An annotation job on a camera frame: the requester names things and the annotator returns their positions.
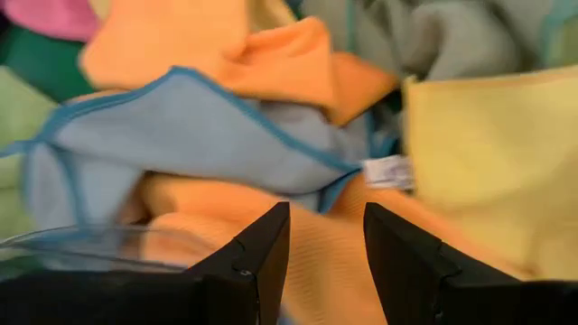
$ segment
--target microfiber cloth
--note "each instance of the microfiber cloth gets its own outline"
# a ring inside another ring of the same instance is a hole
[[[403,66],[430,80],[493,76],[517,71],[514,40],[480,1],[419,5],[411,14]]]
[[[56,110],[25,143],[24,186],[39,229],[109,224],[146,171],[302,196],[339,189],[367,148],[314,108],[242,100],[174,68],[144,88]]]
[[[154,216],[151,229],[185,231],[217,247],[284,200],[238,184],[167,175],[144,179],[142,193]],[[395,190],[372,190],[359,175],[327,216],[291,205],[283,304],[296,324],[386,324],[365,251],[362,225],[368,201],[392,209],[484,262],[510,267],[469,243],[418,201]],[[141,243],[146,259],[186,265],[198,260],[194,251],[175,245],[170,238],[144,235]]]
[[[88,0],[3,0],[6,16],[31,31],[57,39],[88,41],[98,19]]]
[[[303,0],[300,9],[305,16],[318,17],[327,25],[336,51],[354,52],[383,70],[402,75],[394,36],[370,18],[360,1]],[[399,10],[393,16],[403,22],[406,7],[400,5],[396,9]]]
[[[577,67],[406,84],[417,197],[538,278],[578,278],[577,87]]]
[[[172,65],[195,68],[242,97],[322,107],[336,125],[396,84],[355,56],[333,53],[316,18],[256,33],[249,25],[245,1],[118,0],[80,62],[97,88],[139,88]]]
[[[112,0],[89,0],[90,6],[101,20],[108,16]],[[219,5],[229,5],[219,1]],[[283,0],[247,0],[252,27],[257,30],[285,26],[296,21],[290,8]]]
[[[339,49],[399,75],[457,79],[520,69],[520,50],[483,1],[304,0]]]
[[[543,22],[543,60],[548,67],[578,63],[578,2],[555,0]]]
[[[56,102],[94,92],[80,75],[81,42],[55,40],[12,26],[0,39],[0,64]]]
[[[0,148],[38,132],[56,104],[0,66]],[[19,189],[19,156],[0,156],[0,238],[32,229]]]

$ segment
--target green microfiber cloth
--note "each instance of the green microfiber cloth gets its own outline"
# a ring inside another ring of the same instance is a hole
[[[543,63],[561,67],[578,63],[578,2],[555,0],[542,28]]]
[[[94,92],[78,68],[83,45],[11,26],[0,39],[0,64],[60,103]]]
[[[0,150],[33,137],[56,103],[0,66]],[[20,157],[0,159],[0,238],[32,229],[20,197]]]

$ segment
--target blue stitched edge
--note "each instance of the blue stitched edge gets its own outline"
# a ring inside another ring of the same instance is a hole
[[[182,74],[201,82],[204,86],[215,92],[216,95],[225,98],[230,104],[237,107],[246,116],[259,123],[266,131],[276,137],[285,146],[300,151],[305,155],[313,158],[315,161],[323,165],[340,170],[341,172],[351,172],[359,167],[356,163],[346,163],[338,160],[335,156],[316,149],[307,143],[301,142],[296,138],[290,136],[283,129],[279,128],[275,123],[263,116],[260,112],[249,106],[242,99],[234,94],[227,92],[221,86],[215,84],[211,80],[201,75],[196,70],[190,70],[182,67],[173,67],[166,75],[160,77],[156,81],[144,86],[143,88],[133,90],[125,94],[117,94],[106,97],[89,99],[85,102],[74,103],[54,111],[50,120],[46,123],[40,134],[38,140],[49,142],[60,129],[66,125],[72,118],[84,116],[94,110],[111,108],[114,105],[124,104],[128,101],[137,99],[151,90],[154,90],[161,85],[165,80],[172,75]]]
[[[334,181],[332,184],[326,187],[325,192],[322,195],[322,199],[319,202],[319,207],[317,210],[321,214],[329,212],[335,201],[339,198],[340,194],[345,190],[345,186],[353,179],[357,174],[361,172],[361,168],[352,171],[338,180]]]
[[[206,86],[207,88],[212,90],[216,95],[222,96],[223,98],[225,98],[230,104],[232,104],[234,107],[237,107],[243,114],[250,117],[255,122],[259,123],[267,132],[269,132],[271,135],[276,137],[286,147],[291,148],[291,149],[296,150],[296,151],[299,151],[299,152],[309,156],[310,158],[314,159],[315,161],[317,161],[317,162],[319,162],[319,163],[321,163],[327,167],[337,169],[341,172],[350,173],[350,172],[357,171],[359,169],[358,163],[342,162],[342,161],[338,160],[335,156],[333,156],[329,153],[322,152],[322,151],[308,145],[307,143],[301,142],[301,141],[293,138],[288,133],[286,133],[284,130],[282,130],[277,125],[275,125],[272,121],[270,121],[268,118],[263,116],[260,112],[256,111],[254,108],[252,108],[247,103],[245,103],[243,100],[241,100],[239,97],[235,96],[234,94],[232,94],[230,92],[227,92],[224,88],[222,88],[221,86],[212,82],[211,80],[207,79],[206,77],[201,75],[198,71],[190,70],[190,69],[182,68],[182,67],[172,67],[171,70],[167,74],[165,74],[164,76],[160,77],[159,79],[153,81],[152,83],[150,83],[150,84],[148,84],[148,85],[146,85],[140,89],[136,89],[136,90],[133,90],[133,91],[130,91],[127,93],[123,93],[123,94],[116,94],[116,95],[111,95],[111,96],[93,98],[93,99],[89,99],[89,100],[84,101],[84,102],[64,105],[63,107],[55,110],[51,114],[51,116],[49,117],[49,120],[46,122],[46,124],[42,128],[41,132],[34,138],[34,142],[37,142],[37,143],[45,142],[46,144],[50,144],[50,143],[52,143],[53,137],[68,122],[70,122],[74,118],[84,116],[84,115],[86,115],[90,112],[96,111],[96,110],[111,108],[111,107],[114,107],[115,105],[124,104],[128,101],[140,98],[141,96],[148,94],[152,90],[156,89],[159,85],[163,84],[172,75],[178,75],[178,74],[183,74],[183,75],[186,75],[186,76],[189,76],[193,79],[198,80],[204,86]],[[63,157],[61,154],[57,156],[57,159],[59,160],[59,162],[62,163],[62,167],[63,167],[65,174],[68,178],[69,189],[72,190],[71,195],[72,195],[72,198],[74,198],[74,200],[75,200],[75,203],[74,203],[75,206],[73,208],[74,208],[75,212],[79,213],[76,216],[77,221],[79,222],[80,225],[85,225],[86,224],[86,217],[85,217],[86,215],[84,213],[86,213],[86,209],[85,209],[86,205],[84,204],[84,198],[83,198],[84,196],[80,194],[80,188],[79,188],[78,182],[76,180],[76,177],[74,176],[75,172],[73,171],[73,168],[71,167],[71,165],[69,163],[63,162]],[[28,202],[29,207],[30,207],[30,205],[29,205],[29,202],[30,202],[30,200],[29,200],[29,198],[30,198],[30,191],[29,191],[29,189],[30,189],[30,177],[28,177],[28,175],[30,175],[30,173],[29,173],[30,166],[31,166],[31,164],[30,164],[29,154],[26,154],[24,157],[24,168],[23,168],[23,170],[24,170],[23,189],[24,189],[25,201]]]

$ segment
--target folded cloth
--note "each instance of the folded cloth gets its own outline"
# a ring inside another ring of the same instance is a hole
[[[302,10],[328,24],[338,49],[399,75],[456,79],[521,65],[513,38],[483,1],[304,0]]]
[[[12,26],[0,39],[0,64],[54,101],[94,92],[77,66],[82,43],[54,40]]]
[[[400,6],[392,8],[392,17],[399,17],[400,22],[387,26],[404,27],[405,21],[409,19],[405,3],[397,4]],[[327,25],[336,51],[353,51],[361,59],[403,76],[394,41],[396,36],[383,31],[381,25],[364,10],[360,1],[303,0],[300,9],[304,15],[318,17]]]
[[[443,1],[416,7],[403,66],[426,79],[445,80],[514,72],[521,59],[507,30],[480,1]]]
[[[57,39],[88,41],[98,19],[88,0],[3,0],[6,16],[31,31]]]
[[[155,216],[151,229],[185,231],[214,246],[225,245],[283,200],[237,184],[167,175],[145,179],[142,193]],[[464,252],[476,253],[475,257],[484,262],[505,265],[509,271],[519,273],[468,243],[417,201],[394,190],[369,189],[360,175],[348,184],[328,216],[311,213],[299,204],[291,206],[291,245],[283,304],[296,324],[386,324],[364,245],[363,209],[367,200],[401,213]],[[198,260],[186,246],[178,247],[169,238],[145,234],[141,243],[141,254],[146,259],[187,265]]]
[[[0,148],[26,140],[42,126],[56,104],[0,66]],[[0,238],[32,229],[20,198],[20,157],[0,155]]]
[[[25,148],[26,201],[40,229],[110,224],[143,173],[156,171],[327,210],[368,143],[367,128],[330,125],[314,107],[243,100],[175,68],[144,88],[60,107]]]
[[[112,0],[89,0],[90,6],[101,20],[108,16],[111,2]],[[220,1],[219,5],[228,4]],[[257,31],[295,22],[295,17],[283,0],[248,0],[247,5],[251,25]]]
[[[173,66],[195,68],[242,97],[320,106],[345,125],[396,84],[347,53],[332,53],[309,18],[250,33],[246,1],[118,0],[80,62],[97,88],[139,88]]]
[[[576,87],[578,67],[406,84],[417,197],[539,278],[578,278]]]

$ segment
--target white label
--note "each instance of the white label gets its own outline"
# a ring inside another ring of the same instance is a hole
[[[412,168],[407,157],[396,154],[363,162],[365,179],[370,187],[411,190],[414,187]]]

